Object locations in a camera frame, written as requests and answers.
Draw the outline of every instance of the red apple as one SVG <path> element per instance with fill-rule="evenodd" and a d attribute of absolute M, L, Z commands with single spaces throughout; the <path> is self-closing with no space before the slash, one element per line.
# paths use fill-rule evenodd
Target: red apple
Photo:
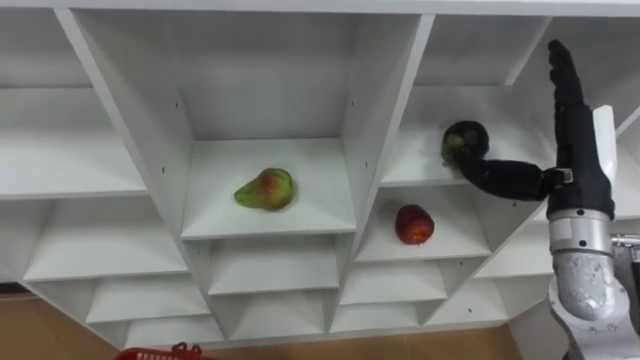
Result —
<path fill-rule="evenodd" d="M 407 245 L 425 243 L 435 230 L 433 219 L 418 205 L 405 205 L 396 215 L 396 234 Z"/>

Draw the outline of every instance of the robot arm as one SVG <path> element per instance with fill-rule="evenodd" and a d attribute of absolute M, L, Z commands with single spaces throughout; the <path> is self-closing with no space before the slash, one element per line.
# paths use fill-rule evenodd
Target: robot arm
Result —
<path fill-rule="evenodd" d="M 570 52 L 557 40 L 548 48 L 555 85 L 556 167 L 542 171 L 534 164 L 484 160 L 468 152 L 454 154 L 454 159 L 463 176 L 487 193 L 513 200 L 540 201 L 549 196 L 555 272 L 549 301 L 571 341 L 566 358 L 640 359 L 629 297 L 613 270 L 612 116 L 594 123 Z"/>

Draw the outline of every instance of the shelf compartment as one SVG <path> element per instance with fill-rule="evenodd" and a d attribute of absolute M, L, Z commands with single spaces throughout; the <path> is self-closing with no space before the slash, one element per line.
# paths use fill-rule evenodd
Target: shelf compartment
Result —
<path fill-rule="evenodd" d="M 71 199 L 56 201 L 24 281 L 187 271 L 151 199 Z"/>
<path fill-rule="evenodd" d="M 181 341 L 222 341 L 218 325 L 208 315 L 136 320 L 129 324 L 125 347 L 173 346 Z"/>
<path fill-rule="evenodd" d="M 491 138 L 488 159 L 521 160 L 541 168 L 553 165 L 543 133 L 521 116 L 510 87 L 414 86 L 394 142 L 382 186 L 466 183 L 443 165 L 442 135 L 453 123 L 475 120 Z"/>
<path fill-rule="evenodd" d="M 93 89 L 0 89 L 0 200 L 146 188 Z"/>
<path fill-rule="evenodd" d="M 498 288 L 491 280 L 467 282 L 428 320 L 427 326 L 508 321 Z"/>
<path fill-rule="evenodd" d="M 324 333 L 327 292 L 288 292 L 220 297 L 215 306 L 231 340 Z"/>
<path fill-rule="evenodd" d="M 86 322 L 205 315 L 210 310 L 188 275 L 99 280 Z"/>
<path fill-rule="evenodd" d="M 211 252 L 210 295 L 339 286 L 331 236 L 227 239 Z"/>
<path fill-rule="evenodd" d="M 447 298 L 435 262 L 358 264 L 348 276 L 340 305 Z"/>
<path fill-rule="evenodd" d="M 553 274 L 549 228 L 530 225 L 520 230 L 476 274 L 476 278 L 510 278 Z"/>
<path fill-rule="evenodd" d="M 361 304 L 340 306 L 331 332 L 410 328 L 420 326 L 414 304 Z"/>
<path fill-rule="evenodd" d="M 507 322 L 547 295 L 548 275 L 467 281 L 426 326 Z"/>
<path fill-rule="evenodd" d="M 233 194 L 268 167 L 286 169 L 296 198 L 268 212 L 238 205 Z M 351 193 L 340 140 L 196 142 L 182 237 L 354 232 Z"/>
<path fill-rule="evenodd" d="M 0 9 L 0 88 L 78 88 L 91 83 L 53 9 Z"/>
<path fill-rule="evenodd" d="M 415 82 L 513 84 L 549 22 L 537 16 L 438 15 Z"/>
<path fill-rule="evenodd" d="M 408 246 L 395 233 L 396 213 L 418 204 L 435 223 L 423 245 Z M 382 189 L 371 212 L 356 261 L 395 261 L 488 256 L 491 250 L 464 186 Z"/>

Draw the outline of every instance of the red basket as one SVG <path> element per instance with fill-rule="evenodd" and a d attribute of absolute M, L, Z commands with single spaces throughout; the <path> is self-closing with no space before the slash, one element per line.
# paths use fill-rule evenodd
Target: red basket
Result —
<path fill-rule="evenodd" d="M 187 343 L 181 342 L 173 345 L 171 351 L 144 348 L 125 349 L 116 356 L 115 360 L 213 360 L 201 355 L 200 346 L 193 345 L 189 350 Z"/>

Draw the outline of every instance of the pear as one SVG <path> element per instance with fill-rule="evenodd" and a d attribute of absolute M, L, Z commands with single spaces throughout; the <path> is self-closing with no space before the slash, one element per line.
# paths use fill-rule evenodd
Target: pear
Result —
<path fill-rule="evenodd" d="M 457 169 L 456 157 L 470 156 L 479 159 L 489 151 L 487 129 L 477 121 L 459 121 L 451 125 L 444 133 L 440 155 L 444 165 Z"/>
<path fill-rule="evenodd" d="M 291 203 L 294 186 L 293 178 L 286 170 L 268 168 L 238 189 L 233 197 L 244 207 L 276 211 Z"/>

